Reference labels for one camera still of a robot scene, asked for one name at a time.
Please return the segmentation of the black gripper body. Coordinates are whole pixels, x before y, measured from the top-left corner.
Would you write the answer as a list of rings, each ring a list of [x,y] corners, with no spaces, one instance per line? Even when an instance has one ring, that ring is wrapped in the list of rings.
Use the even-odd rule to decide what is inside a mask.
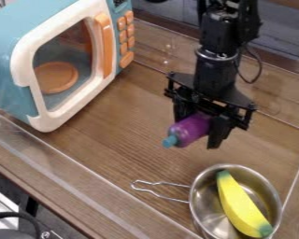
[[[177,91],[193,93],[197,111],[224,111],[225,107],[238,108],[236,127],[248,130],[257,107],[252,99],[236,87],[238,74],[237,61],[241,53],[213,53],[197,50],[197,69],[194,74],[171,71],[167,73],[169,86],[165,95],[174,101]]]

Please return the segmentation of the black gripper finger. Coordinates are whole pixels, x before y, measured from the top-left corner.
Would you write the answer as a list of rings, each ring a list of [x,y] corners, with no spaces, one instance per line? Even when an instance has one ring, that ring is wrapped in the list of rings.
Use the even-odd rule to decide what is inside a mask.
[[[237,125],[238,108],[228,106],[224,111],[209,111],[209,115],[213,118],[207,149],[217,149],[221,147],[222,141],[229,137],[232,130]]]
[[[193,101],[193,93],[187,90],[177,91],[174,96],[175,122],[182,121],[197,112],[197,104]]]

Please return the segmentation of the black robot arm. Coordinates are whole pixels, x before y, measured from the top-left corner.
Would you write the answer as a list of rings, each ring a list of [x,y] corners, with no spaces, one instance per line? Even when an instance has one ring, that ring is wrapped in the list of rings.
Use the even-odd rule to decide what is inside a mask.
[[[262,25],[258,0],[197,0],[199,48],[194,74],[170,72],[165,90],[174,102],[175,123],[163,139],[166,148],[185,148],[207,137],[216,149],[232,130],[246,130],[257,105],[237,89],[242,53]]]

